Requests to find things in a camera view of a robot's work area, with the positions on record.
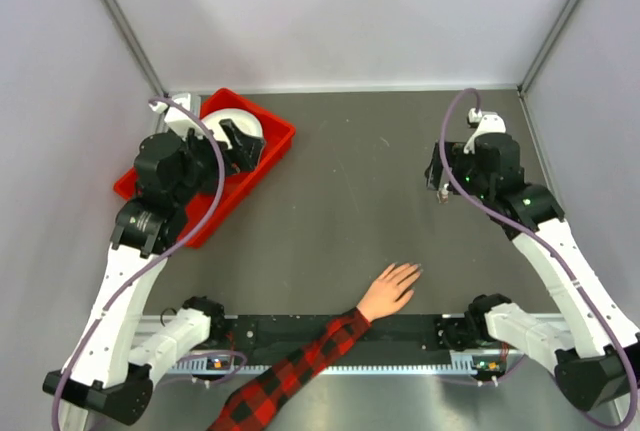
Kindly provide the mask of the nail polish bottle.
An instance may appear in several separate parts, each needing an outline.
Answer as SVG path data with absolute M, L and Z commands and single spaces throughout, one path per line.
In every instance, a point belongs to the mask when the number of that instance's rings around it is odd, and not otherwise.
M 447 185 L 443 185 L 437 191 L 437 200 L 438 200 L 438 202 L 440 204 L 446 204 L 448 202 L 448 195 L 449 195 L 448 186 Z

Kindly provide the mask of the red plaid sleeve forearm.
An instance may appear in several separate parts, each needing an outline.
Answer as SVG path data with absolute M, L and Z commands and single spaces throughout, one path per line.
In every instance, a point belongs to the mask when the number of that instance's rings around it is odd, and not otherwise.
M 371 323 L 356 308 L 334 318 L 310 343 L 292 351 L 234 391 L 209 428 L 213 431 L 266 429 L 298 391 L 345 356 L 370 327 Z

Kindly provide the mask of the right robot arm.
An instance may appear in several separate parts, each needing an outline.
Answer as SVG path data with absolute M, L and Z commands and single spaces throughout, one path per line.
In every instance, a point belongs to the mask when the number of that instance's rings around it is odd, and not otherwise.
M 555 302 L 564 328 L 500 294 L 470 305 L 466 331 L 476 345 L 505 342 L 548 371 L 578 410 L 639 396 L 639 328 L 615 304 L 580 251 L 565 213 L 544 185 L 530 183 L 520 146 L 490 132 L 434 146 L 425 172 L 440 196 L 461 195 L 498 224 Z

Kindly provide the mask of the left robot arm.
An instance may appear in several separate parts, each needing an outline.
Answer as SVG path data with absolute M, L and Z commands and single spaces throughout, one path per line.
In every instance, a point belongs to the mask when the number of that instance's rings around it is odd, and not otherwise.
M 147 137 L 134 160 L 135 192 L 120 209 L 107 265 L 83 335 L 65 365 L 49 372 L 52 427 L 60 429 L 60 405 L 70 403 L 122 424 L 136 423 L 162 377 L 195 346 L 216 347 L 226 338 L 222 308 L 192 298 L 175 320 L 142 345 L 133 338 L 150 291 L 171 254 L 193 231 L 187 207 L 199 194 L 222 196 L 227 175 L 249 172 L 266 145 L 263 131 L 248 132 L 221 119 L 223 140 L 202 122 Z

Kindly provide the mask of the mannequin hand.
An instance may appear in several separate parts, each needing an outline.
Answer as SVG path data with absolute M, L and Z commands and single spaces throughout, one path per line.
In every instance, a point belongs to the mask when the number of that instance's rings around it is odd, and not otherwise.
M 389 265 L 369 286 L 357 304 L 358 311 L 370 323 L 399 312 L 411 300 L 421 274 L 419 264 Z

